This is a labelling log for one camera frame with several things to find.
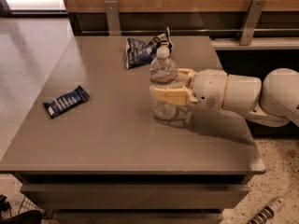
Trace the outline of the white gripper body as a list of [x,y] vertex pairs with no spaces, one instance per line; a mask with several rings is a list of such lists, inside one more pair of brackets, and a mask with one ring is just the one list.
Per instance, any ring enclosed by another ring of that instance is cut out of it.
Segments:
[[222,70],[207,69],[192,79],[192,91],[198,107],[218,111],[221,109],[228,75]]

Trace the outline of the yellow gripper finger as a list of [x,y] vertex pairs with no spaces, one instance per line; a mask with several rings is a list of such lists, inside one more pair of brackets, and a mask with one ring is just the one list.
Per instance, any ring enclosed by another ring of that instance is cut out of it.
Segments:
[[196,75],[196,72],[190,68],[179,68],[178,69],[178,81],[190,82]]
[[190,105],[199,102],[193,91],[186,87],[177,89],[154,88],[151,93],[155,99],[172,105]]

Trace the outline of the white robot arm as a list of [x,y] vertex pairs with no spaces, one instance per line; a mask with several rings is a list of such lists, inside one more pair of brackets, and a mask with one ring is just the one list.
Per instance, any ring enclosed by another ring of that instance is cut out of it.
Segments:
[[289,68],[276,69],[265,79],[180,68],[177,81],[149,90],[155,99],[172,105],[228,110],[264,126],[281,127],[290,122],[299,126],[298,87],[299,73]]

